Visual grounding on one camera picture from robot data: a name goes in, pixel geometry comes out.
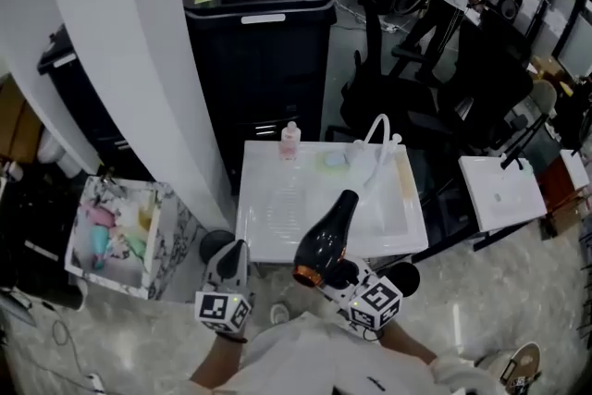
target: small white sink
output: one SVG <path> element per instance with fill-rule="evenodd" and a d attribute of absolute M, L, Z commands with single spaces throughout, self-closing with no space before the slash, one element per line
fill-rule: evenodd
<path fill-rule="evenodd" d="M 459 159 L 482 232 L 520 224 L 547 213 L 528 161 L 520 159 L 523 170 L 515 161 L 503 170 L 501 161 L 501 158 L 490 156 L 462 156 Z"/>
<path fill-rule="evenodd" d="M 292 262 L 306 231 L 340 193 L 358 191 L 347 167 L 323 166 L 326 153 L 345 146 L 302 142 L 292 162 L 279 160 L 277 142 L 245 143 L 237 238 L 249 243 L 254 262 Z M 382 169 L 374 190 L 361 193 L 360 198 L 351 221 L 348 253 L 371 258 L 427 248 L 421 205 L 403 145 Z"/>

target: shoe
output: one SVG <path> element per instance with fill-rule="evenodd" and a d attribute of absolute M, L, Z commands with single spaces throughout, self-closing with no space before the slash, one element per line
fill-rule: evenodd
<path fill-rule="evenodd" d="M 269 311 L 269 318 L 271 319 L 271 324 L 273 326 L 288 323 L 290 321 L 290 311 L 288 310 L 288 306 L 281 302 L 272 304 L 271 310 Z"/>
<path fill-rule="evenodd" d="M 422 50 L 419 45 L 408 44 L 405 41 L 402 41 L 401 43 L 399 43 L 397 48 L 400 48 L 401 50 L 409 51 L 411 53 L 417 53 L 418 55 L 421 55 L 421 53 L 422 53 Z"/>

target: orange ring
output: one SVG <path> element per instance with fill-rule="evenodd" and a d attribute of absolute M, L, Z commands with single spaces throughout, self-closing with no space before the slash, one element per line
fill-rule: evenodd
<path fill-rule="evenodd" d="M 294 277 L 299 276 L 304 278 L 312 283 L 311 287 L 317 287 L 321 283 L 323 283 L 323 277 L 317 271 L 309 268 L 308 266 L 298 265 L 292 271 L 292 275 Z"/>

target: black trash can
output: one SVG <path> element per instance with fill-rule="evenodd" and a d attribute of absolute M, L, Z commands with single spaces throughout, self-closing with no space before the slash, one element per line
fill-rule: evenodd
<path fill-rule="evenodd" d="M 154 181 L 140 158 L 113 122 L 86 75 L 66 27 L 50 37 L 50 45 L 37 65 L 47 74 L 80 130 L 99 154 L 105 168 L 118 178 Z"/>
<path fill-rule="evenodd" d="M 245 140 L 295 120 L 319 140 L 333 0 L 183 0 L 195 64 L 234 192 Z"/>

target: cardboard box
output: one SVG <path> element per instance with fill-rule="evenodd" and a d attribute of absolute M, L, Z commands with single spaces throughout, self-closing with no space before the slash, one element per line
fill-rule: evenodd
<path fill-rule="evenodd" d="M 0 88 L 0 157 L 33 163 L 40 136 L 41 120 L 12 77 L 8 78 Z"/>
<path fill-rule="evenodd" d="M 553 56 L 547 58 L 532 56 L 531 63 L 538 71 L 538 79 L 547 80 L 556 88 L 560 87 L 560 81 L 563 81 L 568 85 L 572 84 L 571 76 L 565 71 L 565 69 L 563 69 L 559 61 L 557 61 Z"/>

